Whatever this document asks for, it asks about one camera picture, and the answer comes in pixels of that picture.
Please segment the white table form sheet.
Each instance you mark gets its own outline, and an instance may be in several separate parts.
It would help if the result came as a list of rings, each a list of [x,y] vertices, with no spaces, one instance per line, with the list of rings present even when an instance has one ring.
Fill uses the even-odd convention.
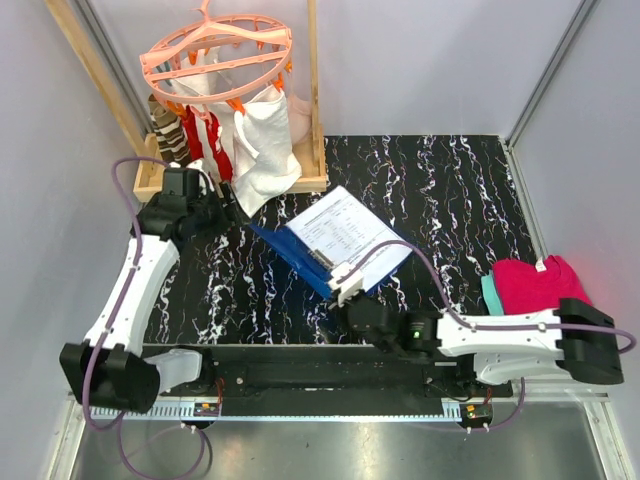
[[[363,289],[372,292],[410,255],[405,246],[389,245],[365,255],[375,246],[400,236],[342,186],[326,193],[286,224],[297,240],[320,253],[333,267],[363,265]]]

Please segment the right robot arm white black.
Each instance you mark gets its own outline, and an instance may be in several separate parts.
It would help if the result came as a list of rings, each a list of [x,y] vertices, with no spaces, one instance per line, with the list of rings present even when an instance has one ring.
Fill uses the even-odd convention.
[[[457,362],[454,384],[466,396],[520,377],[567,373],[591,385],[624,381],[611,317],[572,298],[538,312],[461,316],[393,313],[359,294],[340,308],[345,326],[384,353],[414,363]]]

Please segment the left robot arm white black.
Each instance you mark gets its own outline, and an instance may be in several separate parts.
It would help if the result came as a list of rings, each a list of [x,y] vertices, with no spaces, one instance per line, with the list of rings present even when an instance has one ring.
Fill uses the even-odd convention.
[[[144,336],[165,279],[187,244],[244,222],[230,185],[216,185],[202,161],[164,170],[161,190],[133,213],[124,263],[99,318],[81,343],[65,344],[59,356],[85,411],[146,413],[159,394],[175,387],[196,396],[214,388],[209,355],[175,347],[145,357]]]

